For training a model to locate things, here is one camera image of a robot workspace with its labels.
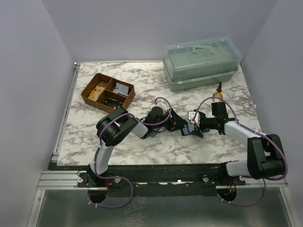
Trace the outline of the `black leather card holder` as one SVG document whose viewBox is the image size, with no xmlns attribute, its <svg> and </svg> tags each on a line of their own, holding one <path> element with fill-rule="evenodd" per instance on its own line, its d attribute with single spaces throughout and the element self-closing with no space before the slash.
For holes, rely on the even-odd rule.
<svg viewBox="0 0 303 227">
<path fill-rule="evenodd" d="M 183 126 L 183 128 L 180 130 L 182 136 L 188 136 L 188 135 L 195 135 L 195 125 L 193 124 L 186 124 Z"/>
</svg>

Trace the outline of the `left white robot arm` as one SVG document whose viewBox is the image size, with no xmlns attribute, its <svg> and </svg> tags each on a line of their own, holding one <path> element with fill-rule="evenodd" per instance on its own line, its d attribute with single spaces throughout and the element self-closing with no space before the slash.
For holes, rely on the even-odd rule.
<svg viewBox="0 0 303 227">
<path fill-rule="evenodd" d="M 145 139 L 154 132 L 158 132 L 158 128 L 164 127 L 165 130 L 175 131 L 186 125 L 188 125 L 187 120 L 182 119 L 169 107 L 155 106 L 141 120 L 123 107 L 117 108 L 96 125 L 99 146 L 89 165 L 89 182 L 95 187 L 104 183 L 104 173 L 108 170 L 113 149 L 128 134 L 132 133 L 138 138 Z"/>
</svg>

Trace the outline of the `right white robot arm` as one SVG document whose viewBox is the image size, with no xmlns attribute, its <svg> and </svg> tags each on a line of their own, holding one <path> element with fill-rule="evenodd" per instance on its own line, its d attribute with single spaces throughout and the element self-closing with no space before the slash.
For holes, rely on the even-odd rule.
<svg viewBox="0 0 303 227">
<path fill-rule="evenodd" d="M 285 156 L 279 136 L 254 131 L 242 125 L 235 117 L 230 118 L 224 102 L 214 102 L 211 108 L 212 118 L 206 117 L 198 110 L 187 114 L 187 119 L 194 125 L 194 129 L 199 133 L 217 130 L 220 135 L 233 138 L 247 149 L 245 160 L 228 162 L 226 169 L 218 173 L 218 181 L 221 184 L 229 185 L 236 176 L 272 180 L 275 176 L 285 174 Z"/>
</svg>

